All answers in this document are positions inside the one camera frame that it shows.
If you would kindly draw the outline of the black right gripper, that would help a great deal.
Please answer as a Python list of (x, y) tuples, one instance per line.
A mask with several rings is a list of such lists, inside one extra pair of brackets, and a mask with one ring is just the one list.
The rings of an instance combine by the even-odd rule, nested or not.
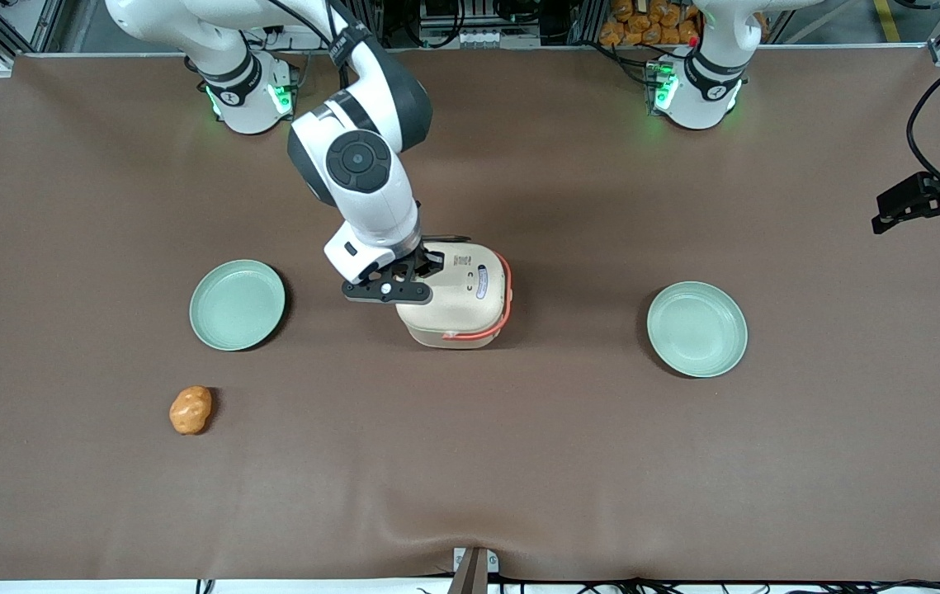
[(395, 261), (395, 266), (369, 271), (362, 281), (344, 281), (342, 296), (353, 302), (425, 305), (432, 300), (432, 289), (418, 277), (440, 273), (444, 264), (444, 252), (413, 251)]

